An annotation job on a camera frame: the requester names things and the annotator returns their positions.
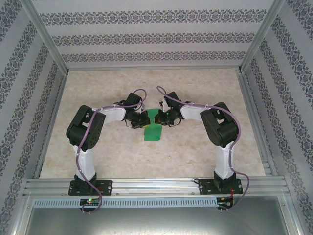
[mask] marble floor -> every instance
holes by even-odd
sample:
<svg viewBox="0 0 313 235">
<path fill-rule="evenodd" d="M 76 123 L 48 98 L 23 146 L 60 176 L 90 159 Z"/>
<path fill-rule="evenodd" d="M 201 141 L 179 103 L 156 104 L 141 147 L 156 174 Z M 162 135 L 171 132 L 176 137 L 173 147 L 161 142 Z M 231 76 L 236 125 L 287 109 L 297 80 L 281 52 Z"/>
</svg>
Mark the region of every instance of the marble floor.
<svg viewBox="0 0 313 235">
<path fill-rule="evenodd" d="M 175 91 L 182 101 L 226 103 L 242 126 L 234 168 L 249 176 L 265 176 L 235 70 L 220 69 L 69 72 L 41 178 L 73 178 L 75 154 L 66 129 L 81 105 L 111 105 L 144 88 L 146 109 L 159 108 L 162 95 L 157 85 L 168 93 Z M 159 141 L 144 141 L 143 133 L 123 121 L 105 125 L 94 148 L 98 178 L 213 177 L 215 149 L 201 122 L 183 120 L 174 128 L 163 127 Z"/>
</svg>

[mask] patterned wallpaper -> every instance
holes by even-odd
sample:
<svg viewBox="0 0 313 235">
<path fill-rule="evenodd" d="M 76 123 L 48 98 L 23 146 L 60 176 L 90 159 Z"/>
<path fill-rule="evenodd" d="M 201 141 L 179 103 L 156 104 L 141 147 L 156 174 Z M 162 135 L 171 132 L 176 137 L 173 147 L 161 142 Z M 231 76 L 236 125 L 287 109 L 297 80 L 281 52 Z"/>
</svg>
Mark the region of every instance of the patterned wallpaper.
<svg viewBox="0 0 313 235">
<path fill-rule="evenodd" d="M 35 0 L 67 66 L 240 65 L 273 0 Z"/>
<path fill-rule="evenodd" d="M 247 80 L 275 167 L 285 175 L 305 234 L 313 234 L 313 5 L 287 0 Z"/>
<path fill-rule="evenodd" d="M 18 0 L 0 1 L 0 235 L 32 178 L 63 76 Z"/>
</svg>

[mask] purple cable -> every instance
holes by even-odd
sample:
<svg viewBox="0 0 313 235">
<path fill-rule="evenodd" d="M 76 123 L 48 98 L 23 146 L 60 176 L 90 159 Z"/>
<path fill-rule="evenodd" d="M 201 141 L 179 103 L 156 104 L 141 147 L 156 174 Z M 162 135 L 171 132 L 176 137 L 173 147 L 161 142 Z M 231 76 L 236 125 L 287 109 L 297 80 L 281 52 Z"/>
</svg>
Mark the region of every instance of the purple cable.
<svg viewBox="0 0 313 235">
<path fill-rule="evenodd" d="M 239 138 L 240 138 L 240 136 L 241 136 L 241 126 L 240 126 L 240 124 L 239 124 L 239 121 L 237 120 L 237 118 L 236 118 L 230 111 L 228 111 L 228 110 L 226 110 L 226 109 L 223 109 L 223 108 L 220 108 L 220 107 L 217 107 L 217 106 L 214 106 L 214 105 L 202 105 L 202 104 L 193 104 L 193 103 L 181 102 L 181 101 L 178 100 L 178 99 L 174 99 L 174 98 L 168 96 L 168 95 L 166 94 L 166 90 L 165 90 L 163 87 L 157 86 L 156 89 L 157 89 L 163 96 L 165 96 L 165 97 L 167 97 L 167 98 L 169 98 L 169 99 L 171 99 L 171 100 L 173 100 L 173 101 L 176 101 L 176 102 L 178 102 L 178 103 L 181 103 L 181 104 L 184 104 L 184 105 L 188 105 L 188 106 L 200 107 L 200 108 L 217 109 L 217 110 L 220 110 L 220 111 L 223 111 L 223 112 L 227 113 L 228 115 L 230 115 L 230 116 L 234 119 L 234 121 L 235 121 L 235 123 L 236 123 L 236 125 L 237 125 L 237 127 L 238 127 L 238 135 L 237 135 L 237 138 L 235 139 L 235 141 L 233 142 L 233 144 L 232 144 L 232 145 L 230 146 L 230 148 L 229 148 L 228 164 L 229 164 L 229 167 L 230 167 L 230 169 L 232 170 L 232 172 L 234 172 L 234 173 L 236 173 L 236 174 L 238 174 L 238 175 L 243 175 L 243 176 L 246 177 L 246 179 L 247 179 L 247 185 L 246 185 L 246 189 L 245 189 L 243 195 L 242 195 L 241 198 L 238 200 L 238 202 L 237 202 L 233 207 L 231 207 L 231 208 L 228 209 L 228 210 L 233 209 L 233 208 L 236 207 L 236 206 L 241 202 L 241 200 L 244 198 L 244 196 L 245 196 L 246 193 L 248 192 L 248 189 L 249 189 L 249 186 L 250 186 L 250 178 L 249 178 L 246 174 L 234 170 L 233 167 L 232 167 L 232 165 L 231 165 L 231 151 L 232 151 L 233 147 L 234 147 L 235 144 L 238 142 L 238 140 L 239 140 Z"/>
<path fill-rule="evenodd" d="M 78 169 L 79 173 L 81 174 L 81 176 L 84 178 L 84 180 L 85 180 L 94 190 L 96 190 L 96 192 L 99 194 L 99 198 L 100 198 L 100 203 L 99 203 L 98 207 L 95 208 L 93 211 L 88 212 L 88 214 L 94 213 L 94 212 L 96 212 L 97 210 L 99 210 L 99 208 L 100 208 L 101 205 L 102 205 L 102 194 L 101 194 L 101 192 L 99 191 L 99 189 L 97 189 L 97 188 L 86 178 L 86 176 L 85 176 L 85 175 L 83 174 L 83 172 L 82 172 L 82 169 L 81 169 L 80 166 L 79 166 L 79 161 L 78 161 L 78 160 L 79 160 L 79 152 L 80 152 L 80 150 L 81 150 L 81 147 L 83 146 L 83 144 L 84 144 L 84 142 L 85 142 L 85 140 L 86 140 L 86 138 L 87 138 L 88 132 L 89 132 L 89 130 L 90 130 L 90 128 L 91 128 L 91 124 L 92 124 L 92 122 L 93 122 L 93 119 L 94 119 L 95 115 L 96 115 L 98 112 L 100 112 L 100 111 L 103 110 L 103 109 L 107 109 L 107 108 L 115 108 L 115 107 L 133 108 L 133 107 L 137 107 L 138 105 L 142 104 L 142 103 L 146 100 L 146 98 L 147 98 L 147 92 L 146 92 L 144 89 L 141 89 L 141 88 L 140 88 L 140 89 L 137 89 L 137 90 L 135 90 L 133 93 L 136 93 L 136 92 L 138 92 L 138 91 L 143 91 L 143 92 L 145 93 L 145 97 L 144 97 L 143 100 L 140 101 L 138 104 L 134 104 L 134 105 L 110 105 L 110 106 L 105 106 L 105 107 L 99 108 L 99 109 L 97 109 L 96 111 L 94 111 L 94 113 L 92 114 L 91 119 L 90 119 L 90 121 L 89 121 L 89 125 L 88 125 L 87 130 L 86 130 L 86 132 L 85 132 L 85 134 L 84 134 L 84 137 L 83 137 L 82 141 L 80 142 L 80 144 L 79 144 L 79 146 L 78 146 L 78 148 L 77 148 L 77 154 L 76 154 L 76 165 L 77 165 L 77 169 Z"/>
</svg>

